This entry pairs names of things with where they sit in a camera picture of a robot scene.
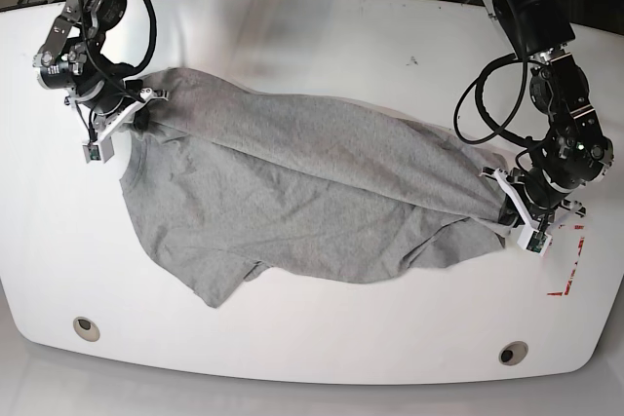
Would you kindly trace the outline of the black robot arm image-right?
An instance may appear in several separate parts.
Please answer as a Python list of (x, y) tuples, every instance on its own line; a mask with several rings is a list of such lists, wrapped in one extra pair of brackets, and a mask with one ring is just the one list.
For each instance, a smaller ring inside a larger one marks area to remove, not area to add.
[[(488, 14), (513, 47), (512, 54), (491, 62), (475, 85), (479, 115), (493, 136), (521, 147), (531, 167), (516, 168), (512, 185), (529, 216), (546, 227), (555, 211), (579, 186), (602, 177), (613, 163), (613, 145), (601, 128), (589, 97), (589, 84), (566, 45), (575, 38), (557, 0), (483, 0)], [(541, 139), (509, 131), (496, 123), (484, 105), (489, 75), (508, 64), (522, 67), (522, 95), (548, 119)]]

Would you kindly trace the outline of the black robot arm image-left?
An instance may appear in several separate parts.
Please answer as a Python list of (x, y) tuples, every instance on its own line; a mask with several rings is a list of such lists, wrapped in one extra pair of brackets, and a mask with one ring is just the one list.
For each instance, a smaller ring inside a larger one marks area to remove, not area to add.
[(44, 44), (33, 58), (41, 86), (67, 92), (88, 132), (83, 148), (88, 161), (103, 161), (111, 136), (127, 122), (147, 125), (147, 103), (167, 100), (169, 93), (146, 87), (137, 75), (152, 60), (157, 19), (151, 0), (142, 0), (149, 23), (146, 52), (137, 65), (113, 62), (102, 53), (106, 33), (126, 13), (128, 0), (65, 0)]

